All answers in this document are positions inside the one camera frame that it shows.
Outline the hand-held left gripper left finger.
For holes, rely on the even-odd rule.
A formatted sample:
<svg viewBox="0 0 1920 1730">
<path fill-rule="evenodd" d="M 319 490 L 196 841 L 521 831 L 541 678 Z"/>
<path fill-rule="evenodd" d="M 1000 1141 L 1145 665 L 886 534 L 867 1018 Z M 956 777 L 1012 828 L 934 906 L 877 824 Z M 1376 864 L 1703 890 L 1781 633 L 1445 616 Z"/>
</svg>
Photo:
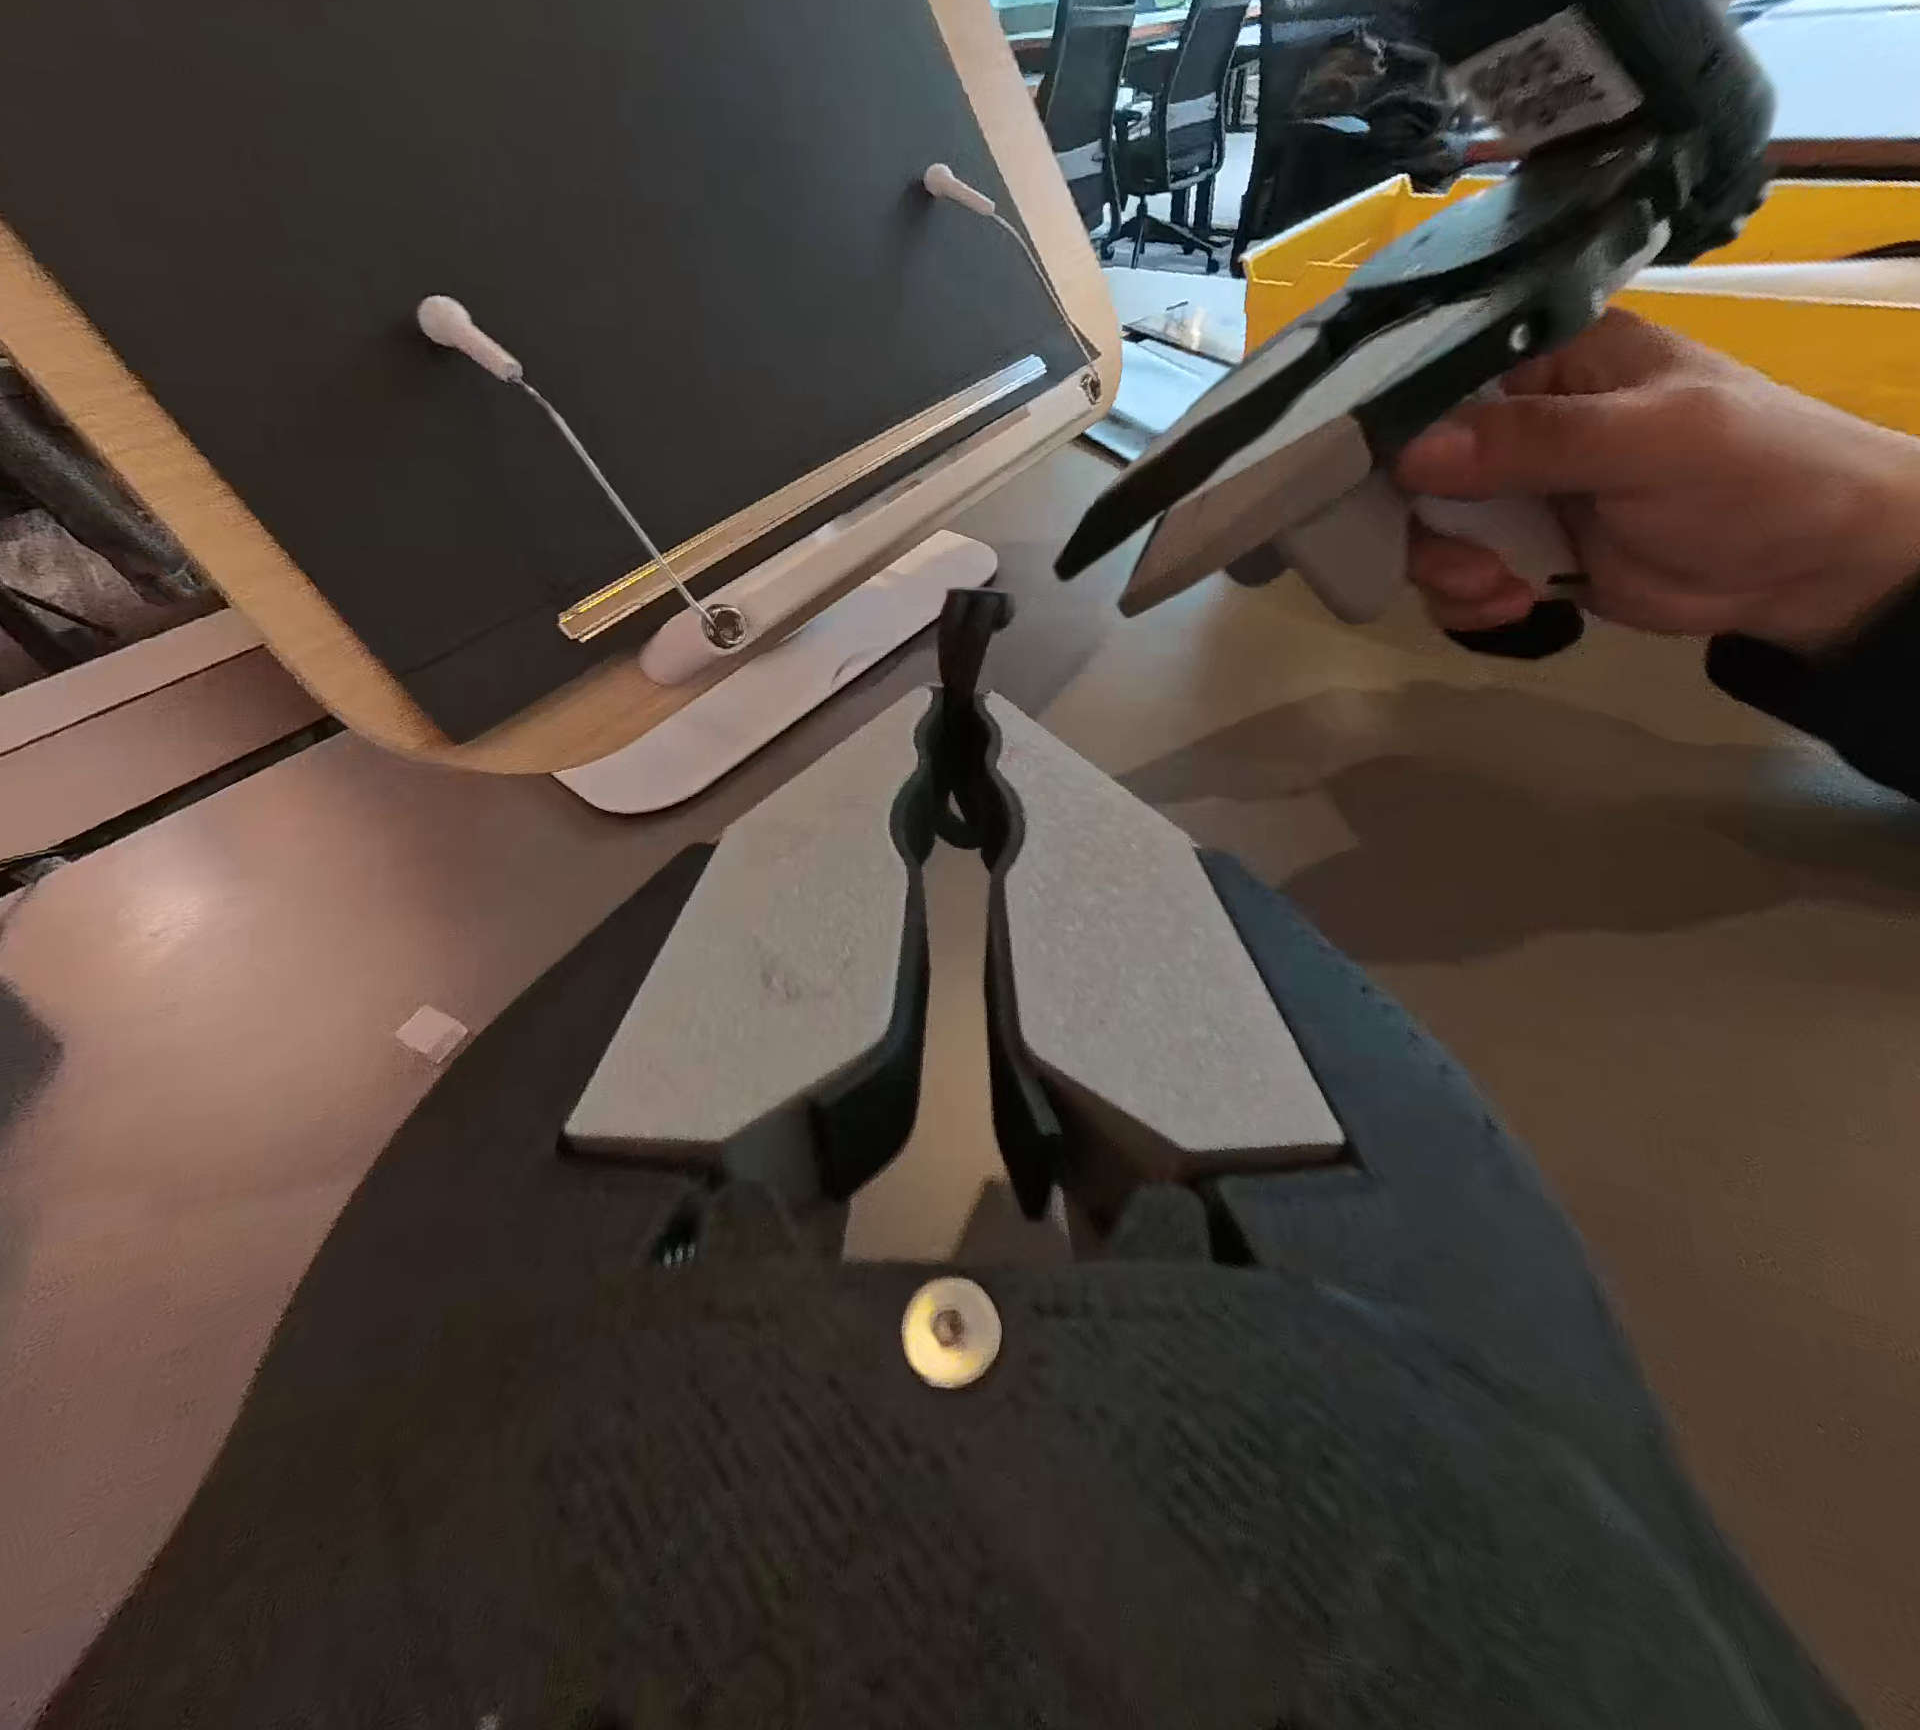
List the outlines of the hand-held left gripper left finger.
<svg viewBox="0 0 1920 1730">
<path fill-rule="evenodd" d="M 909 689 L 723 830 L 564 1117 L 570 1153 L 849 1198 L 900 1151 L 930 709 Z"/>
</svg>

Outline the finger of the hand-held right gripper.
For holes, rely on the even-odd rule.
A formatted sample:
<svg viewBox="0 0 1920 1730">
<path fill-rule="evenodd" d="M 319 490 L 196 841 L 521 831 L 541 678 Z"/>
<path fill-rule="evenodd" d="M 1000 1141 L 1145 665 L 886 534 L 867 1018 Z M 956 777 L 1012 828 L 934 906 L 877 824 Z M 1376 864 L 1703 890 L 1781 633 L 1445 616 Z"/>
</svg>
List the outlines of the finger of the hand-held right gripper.
<svg viewBox="0 0 1920 1730">
<path fill-rule="evenodd" d="M 1218 379 L 1098 493 L 1062 544 L 1054 571 L 1073 579 L 1106 559 L 1274 424 L 1313 427 L 1355 417 L 1373 448 L 1367 479 L 1318 515 L 1355 499 L 1430 424 L 1508 363 L 1504 304 L 1318 304 Z"/>
<path fill-rule="evenodd" d="M 1276 421 L 1236 449 L 1149 534 L 1117 600 L 1136 618 L 1228 567 L 1359 490 L 1375 449 L 1355 416 L 1303 427 Z"/>
</svg>

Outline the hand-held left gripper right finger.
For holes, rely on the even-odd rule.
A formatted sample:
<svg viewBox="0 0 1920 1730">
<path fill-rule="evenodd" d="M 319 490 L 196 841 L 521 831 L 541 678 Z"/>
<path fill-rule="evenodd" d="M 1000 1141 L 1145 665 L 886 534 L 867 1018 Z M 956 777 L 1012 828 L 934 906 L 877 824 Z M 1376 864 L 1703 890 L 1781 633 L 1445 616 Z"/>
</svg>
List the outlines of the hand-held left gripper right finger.
<svg viewBox="0 0 1920 1730">
<path fill-rule="evenodd" d="M 1027 1214 L 1336 1161 L 1346 1133 L 1198 844 L 979 703 L 995 1135 Z"/>
</svg>

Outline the yellow storage bin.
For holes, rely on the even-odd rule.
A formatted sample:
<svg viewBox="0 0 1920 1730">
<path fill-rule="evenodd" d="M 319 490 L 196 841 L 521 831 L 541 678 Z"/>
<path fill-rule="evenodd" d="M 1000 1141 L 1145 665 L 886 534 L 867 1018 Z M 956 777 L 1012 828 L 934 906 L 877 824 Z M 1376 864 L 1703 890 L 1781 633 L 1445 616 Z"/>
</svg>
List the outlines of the yellow storage bin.
<svg viewBox="0 0 1920 1730">
<path fill-rule="evenodd" d="M 1496 185 L 1381 182 L 1242 257 L 1247 344 L 1268 342 L 1357 267 L 1442 210 Z M 1616 306 L 1869 421 L 1918 431 L 1918 184 L 1791 178 L 1720 251 L 1650 267 Z"/>
</svg>

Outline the person's right hand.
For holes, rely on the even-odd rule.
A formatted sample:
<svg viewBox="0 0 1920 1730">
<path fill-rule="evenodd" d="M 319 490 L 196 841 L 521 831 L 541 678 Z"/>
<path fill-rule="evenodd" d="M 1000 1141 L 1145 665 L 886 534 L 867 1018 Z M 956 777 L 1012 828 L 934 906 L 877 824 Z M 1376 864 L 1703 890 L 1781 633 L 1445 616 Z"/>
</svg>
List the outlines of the person's right hand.
<svg viewBox="0 0 1920 1730">
<path fill-rule="evenodd" d="M 1918 571 L 1918 448 L 1611 310 L 1399 456 L 1405 491 L 1533 497 L 1572 548 L 1549 593 L 1623 627 L 1836 648 Z"/>
</svg>

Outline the grey folded cloth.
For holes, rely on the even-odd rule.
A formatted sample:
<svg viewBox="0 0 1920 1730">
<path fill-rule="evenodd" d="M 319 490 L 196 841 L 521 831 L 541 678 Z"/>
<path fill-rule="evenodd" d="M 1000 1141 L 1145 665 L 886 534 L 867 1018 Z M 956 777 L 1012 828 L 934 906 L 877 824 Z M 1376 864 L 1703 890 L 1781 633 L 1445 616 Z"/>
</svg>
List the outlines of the grey folded cloth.
<svg viewBox="0 0 1920 1730">
<path fill-rule="evenodd" d="M 1232 274 L 1105 266 L 1121 327 L 1117 397 L 1084 431 L 1128 465 L 1235 368 L 1247 346 L 1247 288 Z"/>
</svg>

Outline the camouflage jacket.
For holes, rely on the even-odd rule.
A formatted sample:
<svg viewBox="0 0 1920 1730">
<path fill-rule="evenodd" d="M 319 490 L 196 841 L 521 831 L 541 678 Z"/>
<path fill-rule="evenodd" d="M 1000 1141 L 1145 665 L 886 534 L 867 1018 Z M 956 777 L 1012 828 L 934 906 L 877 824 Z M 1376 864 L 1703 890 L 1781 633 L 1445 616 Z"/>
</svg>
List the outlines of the camouflage jacket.
<svg viewBox="0 0 1920 1730">
<path fill-rule="evenodd" d="M 1456 125 L 1445 61 L 1429 44 L 1351 28 L 1318 47 L 1290 103 L 1300 123 L 1360 125 L 1381 142 L 1421 142 Z"/>
</svg>

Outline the black board book stand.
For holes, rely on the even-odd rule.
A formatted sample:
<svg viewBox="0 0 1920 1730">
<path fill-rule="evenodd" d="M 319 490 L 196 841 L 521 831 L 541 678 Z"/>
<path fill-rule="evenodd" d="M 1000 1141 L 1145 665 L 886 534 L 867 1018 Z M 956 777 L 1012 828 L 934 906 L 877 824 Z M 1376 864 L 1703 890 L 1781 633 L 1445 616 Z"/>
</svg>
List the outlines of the black board book stand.
<svg viewBox="0 0 1920 1730">
<path fill-rule="evenodd" d="M 5 0 L 5 356 L 350 731 L 548 776 L 1121 337 L 993 0 Z"/>
</svg>

